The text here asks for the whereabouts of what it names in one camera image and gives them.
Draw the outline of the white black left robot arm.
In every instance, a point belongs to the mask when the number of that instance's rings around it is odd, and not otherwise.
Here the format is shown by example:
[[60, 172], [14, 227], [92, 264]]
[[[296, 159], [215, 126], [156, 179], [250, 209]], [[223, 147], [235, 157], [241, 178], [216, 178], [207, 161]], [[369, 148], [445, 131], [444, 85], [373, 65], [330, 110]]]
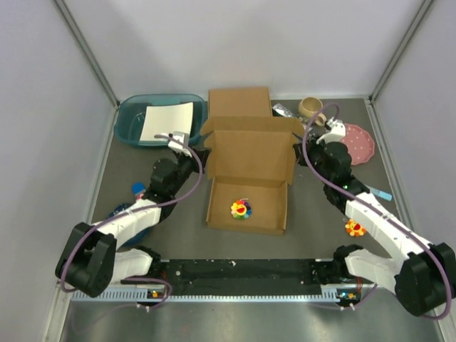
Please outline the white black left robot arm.
[[94, 224], [78, 223], [71, 231], [56, 265], [61, 290], [101, 295], [113, 282], [128, 278], [157, 281], [162, 272], [160, 255], [146, 247], [121, 251], [127, 242], [165, 221], [178, 202], [192, 192], [178, 195], [192, 173], [203, 176], [211, 150], [189, 147], [173, 160], [161, 158], [152, 167], [150, 184], [141, 198], [123, 211]]

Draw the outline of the green yellow plush flower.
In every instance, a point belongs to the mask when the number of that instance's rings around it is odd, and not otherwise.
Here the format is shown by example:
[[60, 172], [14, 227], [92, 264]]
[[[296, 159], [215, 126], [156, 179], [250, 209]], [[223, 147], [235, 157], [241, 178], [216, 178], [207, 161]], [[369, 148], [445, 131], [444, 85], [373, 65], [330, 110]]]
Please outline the green yellow plush flower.
[[252, 206], [247, 199], [238, 199], [232, 204], [230, 210], [234, 219], [245, 220], [252, 215]]

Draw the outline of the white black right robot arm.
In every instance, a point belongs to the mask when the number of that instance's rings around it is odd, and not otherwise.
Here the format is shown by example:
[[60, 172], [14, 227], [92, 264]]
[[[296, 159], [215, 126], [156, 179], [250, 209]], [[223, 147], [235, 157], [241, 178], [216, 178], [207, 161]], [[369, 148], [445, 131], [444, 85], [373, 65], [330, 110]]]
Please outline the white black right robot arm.
[[348, 148], [315, 140], [294, 144], [297, 162], [323, 183], [326, 199], [361, 225], [388, 253], [380, 257], [357, 244], [337, 248], [333, 275], [342, 282], [358, 276], [389, 290], [414, 316], [444, 306], [446, 317], [455, 298], [455, 252], [433, 244], [407, 228], [352, 173]]

